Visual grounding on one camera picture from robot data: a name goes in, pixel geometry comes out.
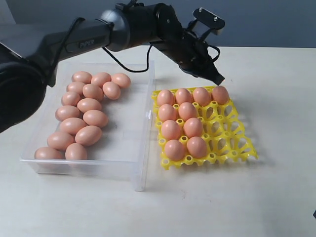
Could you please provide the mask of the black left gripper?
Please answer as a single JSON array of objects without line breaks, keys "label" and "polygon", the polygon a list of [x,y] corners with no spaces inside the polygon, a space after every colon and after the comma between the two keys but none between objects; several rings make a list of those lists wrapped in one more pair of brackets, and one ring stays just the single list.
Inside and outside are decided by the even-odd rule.
[{"label": "black left gripper", "polygon": [[208,45],[186,29],[182,29],[179,34],[166,35],[164,39],[153,41],[150,45],[187,74],[207,79],[216,85],[220,85],[225,79],[208,54]]}]

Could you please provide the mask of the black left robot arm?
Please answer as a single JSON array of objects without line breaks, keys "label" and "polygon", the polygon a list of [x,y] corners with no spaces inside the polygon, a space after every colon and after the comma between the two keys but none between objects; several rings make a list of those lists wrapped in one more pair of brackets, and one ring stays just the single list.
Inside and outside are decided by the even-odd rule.
[{"label": "black left robot arm", "polygon": [[2,24],[0,27],[0,129],[32,116],[47,87],[56,82],[60,61],[101,48],[109,55],[148,43],[196,78],[220,85],[224,77],[208,54],[209,34],[218,35],[225,21],[198,8],[183,27],[174,8],[164,3],[118,3],[100,18],[76,18],[71,25]]}]

